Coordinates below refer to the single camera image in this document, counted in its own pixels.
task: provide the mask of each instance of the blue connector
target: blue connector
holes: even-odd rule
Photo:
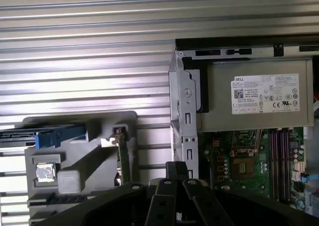
[[[85,138],[85,125],[69,125],[50,128],[49,132],[37,134],[35,139],[35,148],[43,149],[54,146],[61,146],[61,142],[74,138]]]
[[[318,180],[319,179],[319,175],[307,175],[304,174],[301,176],[301,182],[303,183],[307,183],[308,181],[312,181],[312,180]]]

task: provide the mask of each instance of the green circuit board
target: green circuit board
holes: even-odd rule
[[[269,196],[268,139],[262,130],[204,133],[200,154],[213,165],[214,186],[237,185]]]
[[[236,185],[303,210],[303,128],[199,134],[199,155],[213,171],[214,187]]]
[[[305,146],[302,127],[294,128],[290,132],[290,177],[291,177],[291,206],[298,210],[305,210],[305,186],[299,182],[300,173],[305,171]]]

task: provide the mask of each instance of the power supply label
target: power supply label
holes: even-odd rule
[[[238,76],[231,81],[233,114],[300,111],[298,74]]]

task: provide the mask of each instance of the corrugated metal wall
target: corrugated metal wall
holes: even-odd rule
[[[0,128],[135,110],[143,181],[163,176],[173,40],[316,32],[318,12],[319,0],[0,0]],[[26,224],[23,151],[2,153],[0,172],[2,224]]]

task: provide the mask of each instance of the barcode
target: barcode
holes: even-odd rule
[[[244,98],[244,90],[243,90],[243,89],[236,89],[236,90],[234,90],[234,97],[235,97],[235,99],[242,99],[242,98]]]
[[[239,103],[238,107],[256,107],[257,103]]]

